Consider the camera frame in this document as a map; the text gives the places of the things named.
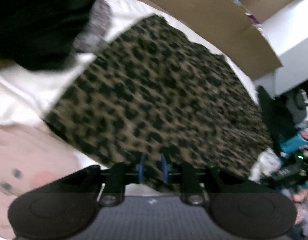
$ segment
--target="cardboard flap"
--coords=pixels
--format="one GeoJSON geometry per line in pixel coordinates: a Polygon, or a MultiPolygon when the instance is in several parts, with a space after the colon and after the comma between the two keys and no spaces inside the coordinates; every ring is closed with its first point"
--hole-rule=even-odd
{"type": "Polygon", "coordinates": [[[257,79],[281,67],[280,60],[253,27],[242,7],[231,0],[150,0],[215,45],[257,79]]]}

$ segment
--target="black fabric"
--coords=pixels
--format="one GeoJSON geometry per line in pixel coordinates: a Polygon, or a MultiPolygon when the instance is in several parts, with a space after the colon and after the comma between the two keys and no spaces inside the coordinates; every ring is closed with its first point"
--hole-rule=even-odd
{"type": "Polygon", "coordinates": [[[95,0],[0,0],[0,55],[29,70],[60,69],[95,0]]]}
{"type": "Polygon", "coordinates": [[[280,136],[288,140],[297,134],[292,114],[281,100],[273,100],[262,86],[257,91],[263,122],[273,140],[273,151],[280,156],[280,136]]]}

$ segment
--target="patterned fabric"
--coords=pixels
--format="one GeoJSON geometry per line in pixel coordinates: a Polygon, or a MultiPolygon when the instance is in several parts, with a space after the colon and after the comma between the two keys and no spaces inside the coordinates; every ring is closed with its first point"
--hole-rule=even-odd
{"type": "Polygon", "coordinates": [[[104,0],[96,0],[90,15],[90,21],[84,30],[76,37],[74,48],[77,52],[94,53],[98,50],[98,44],[110,28],[112,11],[104,0]]]}
{"type": "Polygon", "coordinates": [[[164,190],[160,154],[247,176],[272,142],[223,56],[157,15],[121,34],[45,119],[58,136],[111,166],[148,154],[147,184],[164,190]]]}

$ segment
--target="white cabinet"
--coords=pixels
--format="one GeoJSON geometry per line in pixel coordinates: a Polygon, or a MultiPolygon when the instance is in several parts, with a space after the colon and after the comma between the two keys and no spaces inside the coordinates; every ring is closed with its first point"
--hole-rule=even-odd
{"type": "Polygon", "coordinates": [[[282,67],[254,83],[278,96],[308,79],[308,0],[295,0],[262,25],[282,67]]]}

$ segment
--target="white cloth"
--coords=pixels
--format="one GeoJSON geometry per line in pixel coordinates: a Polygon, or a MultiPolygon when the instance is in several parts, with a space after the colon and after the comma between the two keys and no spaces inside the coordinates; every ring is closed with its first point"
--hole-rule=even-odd
{"type": "Polygon", "coordinates": [[[260,179],[265,176],[270,176],[274,171],[277,171],[281,167],[280,159],[268,148],[266,151],[260,153],[257,161],[250,170],[249,179],[254,182],[259,182],[260,179]]]}

